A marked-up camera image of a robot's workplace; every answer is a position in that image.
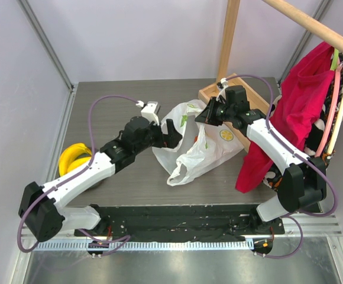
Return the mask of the white plastic bag lemon print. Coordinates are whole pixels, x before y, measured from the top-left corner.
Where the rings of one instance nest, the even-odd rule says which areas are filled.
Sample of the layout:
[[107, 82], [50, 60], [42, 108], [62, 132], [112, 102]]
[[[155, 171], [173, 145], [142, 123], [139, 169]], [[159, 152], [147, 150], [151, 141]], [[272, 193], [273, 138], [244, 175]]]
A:
[[194, 99], [175, 106], [161, 121], [167, 130], [166, 119], [172, 119], [183, 136], [175, 149], [153, 148], [157, 161], [169, 174], [169, 186], [185, 185], [234, 157], [244, 146], [226, 126], [212, 126], [195, 122], [206, 107]]

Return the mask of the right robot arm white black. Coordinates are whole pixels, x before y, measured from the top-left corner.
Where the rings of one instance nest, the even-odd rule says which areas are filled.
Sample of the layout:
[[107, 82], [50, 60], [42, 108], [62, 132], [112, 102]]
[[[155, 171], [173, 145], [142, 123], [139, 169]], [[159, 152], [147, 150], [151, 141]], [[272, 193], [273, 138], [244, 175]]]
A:
[[243, 86], [224, 89], [225, 95], [211, 97], [196, 122], [220, 126], [229, 122], [258, 145], [282, 174], [276, 196], [250, 212], [253, 232], [264, 233], [271, 222], [316, 204], [326, 198], [326, 166], [289, 143], [259, 109], [251, 109]]

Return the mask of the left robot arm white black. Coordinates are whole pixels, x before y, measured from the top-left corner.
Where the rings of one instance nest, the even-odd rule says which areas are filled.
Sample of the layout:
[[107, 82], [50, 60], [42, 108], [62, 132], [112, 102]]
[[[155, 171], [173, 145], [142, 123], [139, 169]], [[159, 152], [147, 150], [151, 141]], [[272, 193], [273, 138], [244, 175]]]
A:
[[19, 209], [27, 228], [39, 242], [53, 238], [61, 231], [83, 229], [96, 236], [107, 232], [109, 220], [97, 205], [69, 208], [67, 205], [85, 190], [134, 163], [138, 154], [150, 147], [174, 149], [183, 136], [173, 120], [161, 126], [144, 117], [133, 117], [119, 136], [106, 143], [88, 162], [66, 175], [38, 185], [31, 182], [25, 189]]

